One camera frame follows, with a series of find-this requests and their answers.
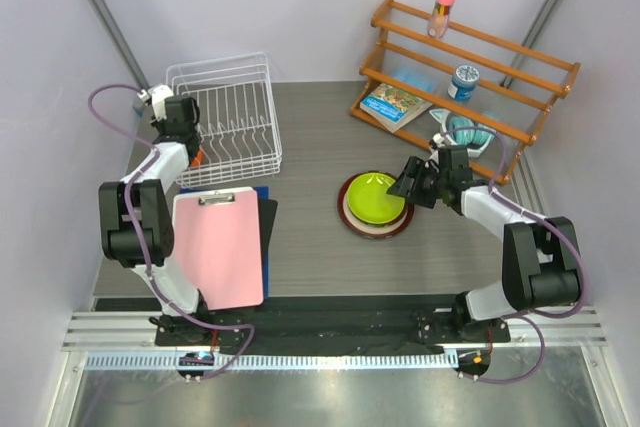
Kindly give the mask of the red floral plate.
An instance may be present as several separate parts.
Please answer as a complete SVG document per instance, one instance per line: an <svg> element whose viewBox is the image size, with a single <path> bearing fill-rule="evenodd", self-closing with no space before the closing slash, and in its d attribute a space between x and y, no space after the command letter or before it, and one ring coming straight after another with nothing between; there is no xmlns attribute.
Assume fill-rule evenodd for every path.
<svg viewBox="0 0 640 427"><path fill-rule="evenodd" d="M396 235L403 229L403 224L408 217L408 212L405 211L393 222L384 224L371 224L360 220L356 217L349 208L344 212L346 223L349 228L354 232L371 238L391 237Z"/></svg>

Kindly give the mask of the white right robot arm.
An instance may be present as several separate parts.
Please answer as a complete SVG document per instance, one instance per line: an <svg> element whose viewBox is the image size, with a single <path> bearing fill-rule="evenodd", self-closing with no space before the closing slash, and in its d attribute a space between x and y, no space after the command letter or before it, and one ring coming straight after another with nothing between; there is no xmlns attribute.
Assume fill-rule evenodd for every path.
<svg viewBox="0 0 640 427"><path fill-rule="evenodd" d="M532 212L476 179L466 148L409 157L387 193L429 209L442 202L502 241L501 279L456 296L451 327L460 340L477 340L488 322L525 313L566 318L584 306L586 272L573 223Z"/></svg>

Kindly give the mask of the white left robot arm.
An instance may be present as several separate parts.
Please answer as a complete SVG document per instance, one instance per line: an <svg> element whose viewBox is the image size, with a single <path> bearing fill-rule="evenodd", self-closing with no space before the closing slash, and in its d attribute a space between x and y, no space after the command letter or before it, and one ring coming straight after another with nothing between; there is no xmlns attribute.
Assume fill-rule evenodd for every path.
<svg viewBox="0 0 640 427"><path fill-rule="evenodd" d="M139 276L168 316L182 316L179 335L205 344L213 322L197 312L200 293L171 258L175 233L166 193L200 151L200 109L191 96L170 96L154 106L148 155L119 181L98 190L103 253Z"/></svg>

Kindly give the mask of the green plate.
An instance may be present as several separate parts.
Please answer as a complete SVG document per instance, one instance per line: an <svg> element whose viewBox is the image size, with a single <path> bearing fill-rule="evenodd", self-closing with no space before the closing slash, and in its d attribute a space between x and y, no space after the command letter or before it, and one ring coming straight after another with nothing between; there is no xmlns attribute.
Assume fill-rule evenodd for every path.
<svg viewBox="0 0 640 427"><path fill-rule="evenodd" d="M391 175L377 171L356 175L346 191L348 208L367 223L393 222L406 210L403 199L386 193L394 181Z"/></svg>

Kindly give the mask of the orange plate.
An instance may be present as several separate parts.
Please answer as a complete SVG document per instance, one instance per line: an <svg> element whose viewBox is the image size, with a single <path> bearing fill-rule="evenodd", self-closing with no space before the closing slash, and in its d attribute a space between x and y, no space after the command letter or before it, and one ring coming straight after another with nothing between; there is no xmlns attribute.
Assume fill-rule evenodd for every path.
<svg viewBox="0 0 640 427"><path fill-rule="evenodd" d="M197 154L195 155L195 157L193 158L193 160L190 163L190 168L195 168L195 167L199 167L204 159L204 152L203 149L200 148L197 152Z"/></svg>

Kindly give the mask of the large cream red-rimmed plate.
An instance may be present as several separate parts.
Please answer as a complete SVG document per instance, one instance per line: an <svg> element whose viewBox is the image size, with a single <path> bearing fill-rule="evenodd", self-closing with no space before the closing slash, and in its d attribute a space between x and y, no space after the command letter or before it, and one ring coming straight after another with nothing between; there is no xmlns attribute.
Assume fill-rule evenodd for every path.
<svg viewBox="0 0 640 427"><path fill-rule="evenodd" d="M352 175L340 187L336 208L342 222L369 239L399 235L411 223L414 206L387 194L396 177L387 172L365 171Z"/></svg>

